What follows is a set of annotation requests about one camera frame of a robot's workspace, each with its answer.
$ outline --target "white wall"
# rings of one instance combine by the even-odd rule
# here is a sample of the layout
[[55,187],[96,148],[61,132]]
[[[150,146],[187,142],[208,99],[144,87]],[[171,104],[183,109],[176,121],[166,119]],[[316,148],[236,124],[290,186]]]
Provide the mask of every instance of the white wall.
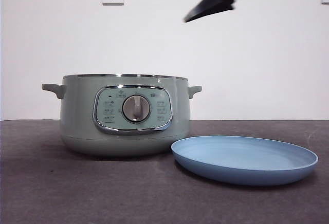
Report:
[[329,6],[238,0],[184,24],[200,0],[2,0],[2,119],[57,119],[41,91],[74,73],[189,78],[192,119],[329,119]]

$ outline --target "mint green cooker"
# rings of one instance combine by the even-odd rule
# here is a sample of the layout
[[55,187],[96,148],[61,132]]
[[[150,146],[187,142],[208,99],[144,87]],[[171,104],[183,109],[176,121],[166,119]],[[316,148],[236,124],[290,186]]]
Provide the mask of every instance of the mint green cooker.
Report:
[[43,84],[61,99],[60,131],[72,150],[97,156],[168,151],[189,133],[189,99],[202,90],[181,77],[78,74]]

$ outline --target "black object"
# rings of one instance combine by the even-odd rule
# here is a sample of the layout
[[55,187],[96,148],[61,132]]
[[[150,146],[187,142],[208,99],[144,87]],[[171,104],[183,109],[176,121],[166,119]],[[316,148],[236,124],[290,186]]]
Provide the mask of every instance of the black object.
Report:
[[233,10],[233,3],[234,0],[202,0],[185,16],[184,20],[189,22],[203,16]]

